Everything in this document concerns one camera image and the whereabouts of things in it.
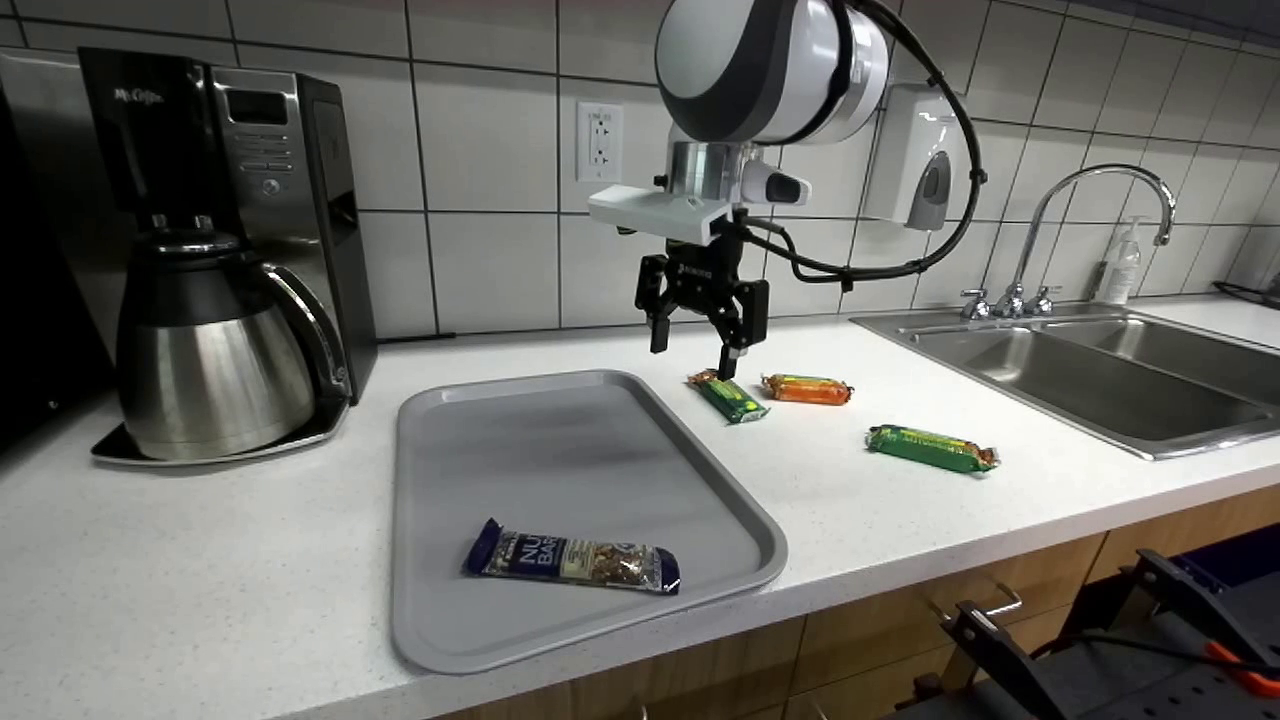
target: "white tile wall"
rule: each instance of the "white tile wall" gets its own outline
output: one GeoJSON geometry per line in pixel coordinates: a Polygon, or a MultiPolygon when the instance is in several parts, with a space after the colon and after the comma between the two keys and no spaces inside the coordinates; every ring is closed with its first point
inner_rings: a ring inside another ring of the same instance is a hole
{"type": "Polygon", "coordinates": [[[339,84],[360,208],[423,208],[407,65],[276,48],[242,48],[242,60],[339,84]]]}
{"type": "Polygon", "coordinates": [[[414,56],[555,73],[555,0],[407,0],[414,56]]]}
{"type": "Polygon", "coordinates": [[[407,56],[403,0],[230,0],[242,42],[407,56]]]}
{"type": "Polygon", "coordinates": [[[555,213],[555,82],[416,73],[430,208],[555,213]]]}
{"type": "MultiPolygon", "coordinates": [[[[667,0],[17,0],[28,45],[184,52],[214,65],[304,70],[344,87],[378,319],[386,336],[642,326],[635,261],[656,237],[583,218],[601,183],[576,176],[576,109],[626,109],[619,181],[664,173],[667,112],[652,87],[652,34],[667,0]]],[[[1180,195],[1180,229],[1144,261],[1144,297],[1208,292],[1248,223],[1280,229],[1280,52],[1212,42],[1072,0],[895,0],[982,120],[988,183],[977,229],[930,276],[803,287],[750,251],[781,315],[959,309],[988,273],[1006,292],[1044,188],[1082,165],[1139,159],[1180,195]]],[[[23,45],[0,20],[0,45],[23,45]]],[[[920,84],[895,52],[893,84],[920,84]]],[[[900,264],[939,237],[862,213],[877,183],[877,124],[844,146],[774,150],[813,181],[775,213],[802,247],[900,264]]],[[[1092,176],[1049,213],[1030,292],[1082,297],[1117,221],[1157,218],[1151,193],[1092,176]]]]}
{"type": "Polygon", "coordinates": [[[441,334],[555,329],[555,218],[432,218],[441,334]]]}
{"type": "Polygon", "coordinates": [[[230,10],[215,0],[17,0],[28,20],[118,26],[141,34],[232,35],[230,10]]]}
{"type": "Polygon", "coordinates": [[[438,287],[422,213],[360,213],[378,336],[432,336],[438,287]]]}

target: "kitchen counter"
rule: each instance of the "kitchen counter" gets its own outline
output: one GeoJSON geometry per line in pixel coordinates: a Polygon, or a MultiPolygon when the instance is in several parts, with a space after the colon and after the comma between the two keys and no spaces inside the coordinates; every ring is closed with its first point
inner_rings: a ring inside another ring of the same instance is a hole
{"type": "MultiPolygon", "coordinates": [[[[1280,314],[1144,303],[1280,348],[1280,314]]],[[[667,356],[646,334],[387,343],[337,440],[223,472],[118,472],[90,447],[113,407],[0,464],[0,715],[438,715],[677,654],[943,574],[1280,486],[1280,438],[1144,464],[855,326],[775,326],[739,377],[832,374],[850,407],[774,407],[728,427],[686,390],[703,329],[667,356]],[[432,677],[387,641],[393,423],[438,383],[570,370],[635,374],[788,532],[781,580],[482,677],[432,677]],[[999,447],[963,479],[862,447],[870,423],[999,447]]]]}

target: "black cable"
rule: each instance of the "black cable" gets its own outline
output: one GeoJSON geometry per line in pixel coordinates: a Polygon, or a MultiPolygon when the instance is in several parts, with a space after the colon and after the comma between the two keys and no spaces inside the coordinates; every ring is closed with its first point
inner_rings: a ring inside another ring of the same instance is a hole
{"type": "Polygon", "coordinates": [[[1198,654],[1180,654],[1180,650],[1166,650],[1166,644],[1144,644],[1144,641],[1127,641],[1127,638],[1112,638],[1112,632],[1085,632],[1082,641],[1085,641],[1085,644],[1137,650],[1137,654],[1151,654],[1151,656],[1176,656],[1176,660],[1190,660],[1190,665],[1215,665],[1215,669],[1234,669],[1234,674],[1277,677],[1277,669],[1264,669],[1264,665],[1212,660],[1212,656],[1198,656],[1198,654]]]}
{"type": "Polygon", "coordinates": [[[988,173],[984,173],[984,158],[982,158],[982,146],[977,146],[977,129],[972,129],[972,117],[963,112],[959,97],[951,93],[949,78],[932,65],[932,56],[925,52],[925,45],[910,34],[910,26],[900,26],[887,10],[881,10],[877,0],[837,0],[837,4],[850,4],[853,14],[865,14],[871,26],[881,26],[893,42],[900,42],[930,73],[930,82],[943,93],[951,117],[959,120],[959,137],[963,137],[963,151],[968,151],[968,201],[963,201],[963,213],[951,229],[951,237],[930,251],[930,258],[916,258],[910,264],[887,264],[887,270],[837,270],[837,264],[822,264],[813,258],[802,258],[794,237],[781,229],[781,223],[764,223],[764,221],[750,221],[757,229],[769,229],[774,237],[783,237],[788,242],[788,251],[762,242],[762,237],[750,237],[750,243],[762,243],[783,261],[794,261],[794,273],[795,281],[803,283],[841,283],[844,292],[855,283],[855,281],[895,281],[895,276],[920,276],[930,273],[932,264],[939,264],[943,258],[958,251],[958,243],[963,242],[968,223],[972,223],[972,213],[977,213],[977,201],[982,201],[982,188],[988,183],[988,173]]]}

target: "black coffee machine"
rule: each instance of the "black coffee machine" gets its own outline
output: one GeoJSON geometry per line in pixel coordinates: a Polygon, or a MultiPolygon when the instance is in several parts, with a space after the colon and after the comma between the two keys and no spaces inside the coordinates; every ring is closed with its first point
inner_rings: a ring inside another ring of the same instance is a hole
{"type": "Polygon", "coordinates": [[[118,205],[138,247],[118,336],[128,440],[149,462],[235,462],[353,396],[325,309],[243,251],[214,70],[81,48],[118,205]]]}

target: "stainless steel carafe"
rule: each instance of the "stainless steel carafe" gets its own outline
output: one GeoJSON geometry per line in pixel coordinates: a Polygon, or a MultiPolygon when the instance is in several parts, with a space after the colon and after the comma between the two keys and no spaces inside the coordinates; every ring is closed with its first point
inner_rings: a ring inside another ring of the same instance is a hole
{"type": "Polygon", "coordinates": [[[254,454],[349,396],[333,319],[235,242],[138,247],[118,377],[125,427],[151,462],[254,454]]]}

